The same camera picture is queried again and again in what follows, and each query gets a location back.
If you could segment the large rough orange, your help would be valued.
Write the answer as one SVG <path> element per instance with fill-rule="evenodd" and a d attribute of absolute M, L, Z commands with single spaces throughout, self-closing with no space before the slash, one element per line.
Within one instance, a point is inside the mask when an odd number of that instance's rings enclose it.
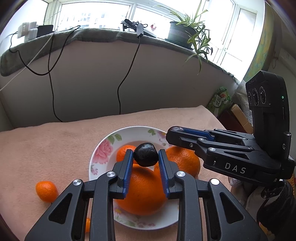
<path fill-rule="evenodd" d="M 196 178 L 201 169 L 201 163 L 195 152 L 185 148 L 171 146 L 166 149 L 169 161 L 175 162 L 179 170 L 184 171 Z"/>

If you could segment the small mandarin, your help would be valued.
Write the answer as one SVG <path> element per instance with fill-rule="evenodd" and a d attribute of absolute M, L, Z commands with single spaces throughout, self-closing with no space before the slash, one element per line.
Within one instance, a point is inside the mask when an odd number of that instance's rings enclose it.
<path fill-rule="evenodd" d="M 85 232 L 86 233 L 89 233 L 90 232 L 90 218 L 87 218 L 86 219 Z"/>
<path fill-rule="evenodd" d="M 122 146 L 116 153 L 116 161 L 120 162 L 124 160 L 125 154 L 127 150 L 132 150 L 134 151 L 136 149 L 135 146 L 133 145 L 124 145 Z"/>

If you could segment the small top mandarin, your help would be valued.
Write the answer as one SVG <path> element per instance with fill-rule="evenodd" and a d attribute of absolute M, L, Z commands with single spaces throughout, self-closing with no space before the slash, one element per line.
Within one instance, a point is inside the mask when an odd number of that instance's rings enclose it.
<path fill-rule="evenodd" d="M 116 161 L 120 162 L 124 160 L 125 154 L 127 150 L 132 150 L 134 151 L 136 149 L 135 146 L 133 145 L 124 145 L 122 146 L 116 153 Z"/>

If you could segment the large smooth orange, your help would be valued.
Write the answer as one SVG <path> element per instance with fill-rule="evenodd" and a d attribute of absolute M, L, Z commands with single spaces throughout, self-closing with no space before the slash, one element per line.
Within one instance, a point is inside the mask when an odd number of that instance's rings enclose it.
<path fill-rule="evenodd" d="M 158 212 L 166 201 L 161 178 L 151 169 L 138 164 L 133 164 L 125 199 L 116 199 L 120 208 L 139 216 Z"/>

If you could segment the mandarin with stem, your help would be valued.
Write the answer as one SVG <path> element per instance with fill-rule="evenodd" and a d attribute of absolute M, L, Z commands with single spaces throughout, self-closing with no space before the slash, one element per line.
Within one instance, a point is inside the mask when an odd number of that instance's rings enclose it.
<path fill-rule="evenodd" d="M 36 193 L 38 197 L 47 203 L 52 203 L 58 197 L 58 190 L 51 181 L 40 181 L 36 184 Z"/>

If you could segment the dark plum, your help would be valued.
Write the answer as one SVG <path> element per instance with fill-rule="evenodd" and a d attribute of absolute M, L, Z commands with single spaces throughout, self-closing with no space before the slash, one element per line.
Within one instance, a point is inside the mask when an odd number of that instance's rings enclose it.
<path fill-rule="evenodd" d="M 152 143 L 142 143 L 133 152 L 133 158 L 142 167 L 154 166 L 158 160 L 158 152 Z"/>

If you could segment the floral white plate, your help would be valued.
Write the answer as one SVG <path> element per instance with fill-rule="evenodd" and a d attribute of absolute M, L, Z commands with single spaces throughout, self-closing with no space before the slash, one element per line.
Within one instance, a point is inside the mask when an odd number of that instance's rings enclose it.
<path fill-rule="evenodd" d="M 111 171 L 116 163 L 118 150 L 125 145 L 138 146 L 152 143 L 157 150 L 167 149 L 171 145 L 166 141 L 166 132 L 149 126 L 129 126 L 108 134 L 95 148 L 89 164 L 89 179 L 95 180 Z M 138 216 L 123 210 L 113 202 L 114 220 L 137 230 L 159 230 L 178 221 L 179 202 L 168 200 L 155 214 Z"/>

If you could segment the cardboard box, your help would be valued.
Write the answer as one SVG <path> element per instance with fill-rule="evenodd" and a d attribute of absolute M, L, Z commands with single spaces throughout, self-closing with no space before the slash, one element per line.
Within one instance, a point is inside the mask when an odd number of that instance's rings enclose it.
<path fill-rule="evenodd" d="M 231 106 L 230 113 L 240 123 L 240 125 L 245 130 L 245 132 L 247 132 L 248 134 L 253 134 L 253 126 L 248 121 L 247 117 L 245 116 L 245 114 L 237 104 L 233 104 Z"/>

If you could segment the green snack bag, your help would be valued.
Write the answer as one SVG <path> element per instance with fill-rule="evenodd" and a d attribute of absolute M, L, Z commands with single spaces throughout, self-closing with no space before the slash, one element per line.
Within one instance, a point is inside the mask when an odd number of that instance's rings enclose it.
<path fill-rule="evenodd" d="M 216 90 L 206 108 L 217 118 L 233 104 L 231 96 L 225 87 Z"/>

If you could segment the pink towel table cover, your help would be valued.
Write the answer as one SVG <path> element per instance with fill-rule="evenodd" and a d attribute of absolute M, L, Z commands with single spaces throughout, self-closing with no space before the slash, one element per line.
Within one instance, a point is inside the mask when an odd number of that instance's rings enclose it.
<path fill-rule="evenodd" d="M 106 116 L 69 123 L 47 123 L 1 133 L 1 216 L 23 240 L 48 208 L 36 194 L 40 181 L 52 181 L 63 191 L 73 180 L 88 180 L 91 155 L 98 143 L 126 126 L 172 126 L 198 130 L 221 129 L 203 106 L 167 108 Z"/>

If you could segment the potted spider plant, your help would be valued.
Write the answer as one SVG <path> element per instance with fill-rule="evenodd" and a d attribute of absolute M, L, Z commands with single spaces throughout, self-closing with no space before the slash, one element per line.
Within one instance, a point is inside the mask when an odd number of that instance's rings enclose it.
<path fill-rule="evenodd" d="M 199 71 L 202 69 L 202 60 L 208 61 L 208 55 L 213 53 L 210 46 L 210 30 L 205 26 L 204 21 L 200 20 L 201 15 L 207 10 L 200 11 L 202 2 L 199 1 L 198 7 L 193 15 L 178 13 L 167 6 L 157 5 L 158 8 L 166 9 L 170 15 L 177 17 L 177 21 L 170 22 L 168 41 L 182 44 L 186 47 L 193 47 L 193 54 L 185 60 L 188 62 L 196 57 L 199 61 Z"/>

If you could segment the black device on sill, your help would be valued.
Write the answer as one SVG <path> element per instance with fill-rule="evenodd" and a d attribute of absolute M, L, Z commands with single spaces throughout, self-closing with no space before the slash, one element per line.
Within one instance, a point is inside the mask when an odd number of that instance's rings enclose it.
<path fill-rule="evenodd" d="M 138 38 L 142 36 L 149 36 L 149 37 L 156 38 L 155 34 L 146 30 L 147 24 L 143 25 L 142 23 L 139 23 L 139 22 L 132 22 L 129 19 L 122 20 L 121 23 L 122 23 L 123 31 L 125 31 L 126 29 L 132 29 L 136 32 Z"/>

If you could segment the green windowsill cloth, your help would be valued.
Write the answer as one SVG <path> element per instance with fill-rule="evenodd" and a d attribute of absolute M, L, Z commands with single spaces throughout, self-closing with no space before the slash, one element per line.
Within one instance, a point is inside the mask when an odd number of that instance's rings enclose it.
<path fill-rule="evenodd" d="M 94 43 L 113 43 L 122 41 L 126 43 L 136 43 L 144 45 L 152 45 L 156 47 L 166 48 L 175 52 L 183 53 L 188 56 L 194 51 L 188 50 L 171 42 L 157 39 L 149 36 L 142 36 L 137 38 L 136 33 L 123 32 L 108 29 L 79 29 L 77 26 L 73 29 L 60 31 L 57 33 L 50 33 L 33 40 L 27 41 L 16 47 L 10 47 L 1 55 L 1 76 L 9 76 L 18 70 L 23 71 L 28 69 L 28 66 L 33 61 L 48 55 L 51 52 L 61 50 L 74 41 L 80 42 L 94 42 Z M 225 71 L 218 65 L 211 61 L 202 60 L 202 63 L 211 65 L 212 67 L 221 70 L 223 73 L 229 75 L 236 83 L 238 80 L 231 73 Z"/>

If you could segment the black power brick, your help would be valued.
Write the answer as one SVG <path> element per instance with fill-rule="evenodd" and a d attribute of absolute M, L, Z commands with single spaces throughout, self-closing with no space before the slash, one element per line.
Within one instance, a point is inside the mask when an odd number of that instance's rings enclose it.
<path fill-rule="evenodd" d="M 53 25 L 41 25 L 37 27 L 37 35 L 36 37 L 41 37 L 44 35 L 48 35 L 53 32 Z"/>

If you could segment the wall map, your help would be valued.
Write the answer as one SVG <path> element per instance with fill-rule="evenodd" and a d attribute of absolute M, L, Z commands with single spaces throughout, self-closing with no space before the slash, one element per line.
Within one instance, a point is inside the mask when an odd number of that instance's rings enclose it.
<path fill-rule="evenodd" d="M 245 82 L 249 81 L 259 70 L 267 71 L 269 69 L 274 55 L 275 43 L 275 17 L 272 7 L 265 2 L 263 29 L 253 60 L 243 77 Z"/>

